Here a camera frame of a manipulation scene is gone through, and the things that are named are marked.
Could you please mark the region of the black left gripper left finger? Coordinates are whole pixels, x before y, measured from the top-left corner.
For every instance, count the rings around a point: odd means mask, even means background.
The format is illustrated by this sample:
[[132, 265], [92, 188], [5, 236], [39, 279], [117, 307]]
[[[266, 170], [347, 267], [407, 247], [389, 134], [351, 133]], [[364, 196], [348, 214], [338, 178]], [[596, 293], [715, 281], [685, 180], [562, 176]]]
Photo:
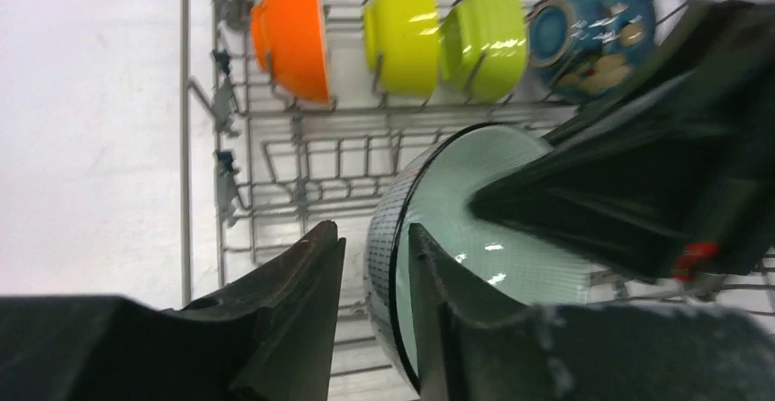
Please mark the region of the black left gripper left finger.
[[345, 240], [315, 226], [180, 310], [121, 296], [4, 297], [4, 400], [324, 400]]

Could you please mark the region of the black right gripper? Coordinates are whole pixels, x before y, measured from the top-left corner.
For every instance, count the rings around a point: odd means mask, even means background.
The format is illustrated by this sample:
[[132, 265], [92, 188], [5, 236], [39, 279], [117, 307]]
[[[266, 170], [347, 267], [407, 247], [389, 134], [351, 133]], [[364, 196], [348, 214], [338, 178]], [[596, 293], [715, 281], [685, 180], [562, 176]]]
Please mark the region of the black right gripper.
[[638, 279], [744, 275], [774, 239], [774, 7], [692, 3], [615, 100], [469, 208]]

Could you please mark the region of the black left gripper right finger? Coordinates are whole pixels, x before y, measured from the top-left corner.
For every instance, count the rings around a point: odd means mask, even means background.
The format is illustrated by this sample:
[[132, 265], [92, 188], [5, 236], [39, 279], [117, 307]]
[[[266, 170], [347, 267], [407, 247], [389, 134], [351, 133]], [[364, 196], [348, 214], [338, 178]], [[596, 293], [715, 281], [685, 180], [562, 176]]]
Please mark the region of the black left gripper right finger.
[[424, 400], [771, 400], [774, 341], [720, 306], [525, 306], [409, 228]]

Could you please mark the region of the pale celadon bowl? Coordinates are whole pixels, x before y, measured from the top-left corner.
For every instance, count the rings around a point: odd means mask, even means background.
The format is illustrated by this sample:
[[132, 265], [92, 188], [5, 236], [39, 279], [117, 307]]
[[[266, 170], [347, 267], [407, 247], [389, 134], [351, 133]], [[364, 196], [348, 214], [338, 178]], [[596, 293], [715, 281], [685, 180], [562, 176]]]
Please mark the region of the pale celadon bowl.
[[523, 303], [587, 303], [589, 261], [524, 232], [476, 218], [479, 189], [551, 151], [505, 123], [462, 129], [412, 160], [381, 196], [366, 233], [364, 287], [377, 341], [418, 389], [409, 284], [409, 226], [419, 223], [455, 261]]

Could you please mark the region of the lime green bowl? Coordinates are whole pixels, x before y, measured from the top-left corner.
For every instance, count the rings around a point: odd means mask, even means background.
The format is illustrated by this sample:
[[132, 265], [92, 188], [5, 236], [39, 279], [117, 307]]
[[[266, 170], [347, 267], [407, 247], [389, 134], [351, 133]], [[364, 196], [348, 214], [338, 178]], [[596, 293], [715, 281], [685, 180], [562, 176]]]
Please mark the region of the lime green bowl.
[[525, 73], [529, 44], [522, 0], [460, 0], [440, 32], [441, 79], [466, 97], [497, 102]]

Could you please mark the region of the yellow green bowl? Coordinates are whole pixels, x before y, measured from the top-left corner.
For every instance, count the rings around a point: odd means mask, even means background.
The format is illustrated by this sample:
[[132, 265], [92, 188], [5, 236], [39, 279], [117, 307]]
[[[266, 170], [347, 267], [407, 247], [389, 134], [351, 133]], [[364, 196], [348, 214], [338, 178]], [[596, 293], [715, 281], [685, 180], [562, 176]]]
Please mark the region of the yellow green bowl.
[[440, 62], [436, 0], [366, 0], [362, 21], [366, 63], [377, 88], [431, 97]]

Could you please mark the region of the white bowl orange outside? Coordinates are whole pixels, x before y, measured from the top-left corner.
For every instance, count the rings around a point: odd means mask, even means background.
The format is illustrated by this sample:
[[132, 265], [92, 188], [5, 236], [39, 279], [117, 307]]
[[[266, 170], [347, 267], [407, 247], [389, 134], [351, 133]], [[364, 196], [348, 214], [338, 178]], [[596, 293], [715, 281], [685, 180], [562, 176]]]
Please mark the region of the white bowl orange outside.
[[331, 100], [322, 0], [260, 0], [250, 33], [260, 68], [294, 97]]

